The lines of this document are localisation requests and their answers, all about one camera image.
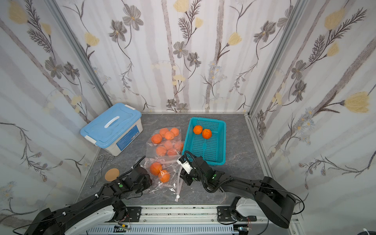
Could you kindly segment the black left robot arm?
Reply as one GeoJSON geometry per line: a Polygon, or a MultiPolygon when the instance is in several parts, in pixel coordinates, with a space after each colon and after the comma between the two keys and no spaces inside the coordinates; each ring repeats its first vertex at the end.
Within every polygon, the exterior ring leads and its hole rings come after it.
{"type": "Polygon", "coordinates": [[[99,223],[122,220],[128,215],[123,200],[133,193],[142,194],[151,187],[148,171],[141,166],[145,156],[132,168],[110,183],[104,184],[93,195],[64,208],[51,211],[49,208],[39,212],[32,223],[13,229],[26,228],[25,235],[68,235],[79,234],[77,229],[87,230],[99,223]]]}

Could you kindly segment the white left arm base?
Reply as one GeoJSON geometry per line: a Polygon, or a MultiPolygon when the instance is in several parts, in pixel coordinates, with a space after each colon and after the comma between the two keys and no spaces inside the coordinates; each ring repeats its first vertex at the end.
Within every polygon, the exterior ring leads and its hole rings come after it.
{"type": "Polygon", "coordinates": [[[80,235],[105,222],[139,222],[142,207],[125,207],[124,212],[117,213],[113,206],[106,206],[70,227],[65,235],[80,235]]]}

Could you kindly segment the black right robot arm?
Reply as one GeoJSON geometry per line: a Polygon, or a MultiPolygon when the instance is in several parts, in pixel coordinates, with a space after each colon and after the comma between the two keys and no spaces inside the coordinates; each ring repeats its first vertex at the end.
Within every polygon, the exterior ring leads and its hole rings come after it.
{"type": "Polygon", "coordinates": [[[208,193],[222,190],[252,199],[271,222],[281,228],[289,228],[296,199],[273,178],[265,176],[262,180],[247,180],[213,170],[202,157],[197,157],[189,151],[185,151],[177,163],[183,168],[180,178],[187,185],[199,181],[208,193]]]}

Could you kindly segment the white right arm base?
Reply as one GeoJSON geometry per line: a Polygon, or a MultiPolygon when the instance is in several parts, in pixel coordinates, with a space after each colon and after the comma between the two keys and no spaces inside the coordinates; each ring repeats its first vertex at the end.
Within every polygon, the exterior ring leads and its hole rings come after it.
{"type": "Polygon", "coordinates": [[[255,222],[266,217],[258,204],[252,199],[235,197],[230,206],[217,207],[217,220],[221,223],[255,222]]]}

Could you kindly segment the clear zip-top bag front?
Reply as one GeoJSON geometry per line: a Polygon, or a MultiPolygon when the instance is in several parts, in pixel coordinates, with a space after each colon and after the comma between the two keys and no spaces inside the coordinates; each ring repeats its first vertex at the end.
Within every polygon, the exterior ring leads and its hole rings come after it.
{"type": "Polygon", "coordinates": [[[152,180],[147,192],[151,195],[165,197],[170,201],[178,202],[183,185],[180,178],[182,166],[178,163],[180,155],[172,157],[146,158],[144,168],[152,180]]]}

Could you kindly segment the orange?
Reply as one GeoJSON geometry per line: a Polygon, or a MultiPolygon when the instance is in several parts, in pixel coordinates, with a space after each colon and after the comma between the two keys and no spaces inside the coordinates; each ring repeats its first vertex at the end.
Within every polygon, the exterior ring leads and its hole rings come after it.
{"type": "Polygon", "coordinates": [[[152,175],[158,176],[163,170],[162,165],[159,162],[154,162],[149,168],[149,171],[152,175]]]}
{"type": "Polygon", "coordinates": [[[202,134],[202,131],[203,131],[203,127],[201,125],[196,125],[194,128],[193,128],[193,132],[194,134],[196,135],[201,135],[202,134]]]}
{"type": "Polygon", "coordinates": [[[161,170],[158,174],[161,183],[167,183],[170,180],[170,173],[167,170],[161,170]]]}
{"type": "Polygon", "coordinates": [[[212,131],[209,129],[204,129],[201,133],[202,137],[206,140],[210,139],[212,137],[212,131]]]}

